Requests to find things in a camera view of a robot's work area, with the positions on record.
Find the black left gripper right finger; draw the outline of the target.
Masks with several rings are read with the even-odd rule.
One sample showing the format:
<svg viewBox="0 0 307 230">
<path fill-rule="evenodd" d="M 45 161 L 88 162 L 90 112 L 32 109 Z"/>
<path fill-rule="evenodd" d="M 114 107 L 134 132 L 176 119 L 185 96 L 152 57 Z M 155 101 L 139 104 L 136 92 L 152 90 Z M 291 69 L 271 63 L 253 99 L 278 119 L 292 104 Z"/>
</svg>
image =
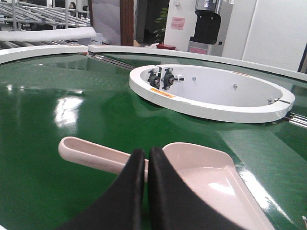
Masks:
<svg viewBox="0 0 307 230">
<path fill-rule="evenodd" d="M 242 229 L 188 187 L 161 147 L 150 149 L 148 201 L 153 230 Z"/>
</svg>

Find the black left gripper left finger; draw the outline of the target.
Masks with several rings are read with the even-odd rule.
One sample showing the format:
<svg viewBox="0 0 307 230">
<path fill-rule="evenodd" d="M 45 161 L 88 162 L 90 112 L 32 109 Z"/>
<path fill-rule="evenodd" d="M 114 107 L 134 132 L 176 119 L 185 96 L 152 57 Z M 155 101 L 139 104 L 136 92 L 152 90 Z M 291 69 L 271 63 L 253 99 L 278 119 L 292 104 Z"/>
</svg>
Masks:
<svg viewBox="0 0 307 230">
<path fill-rule="evenodd" d="M 135 149 L 112 185 L 58 230 L 140 230 L 145 153 Z"/>
</svg>

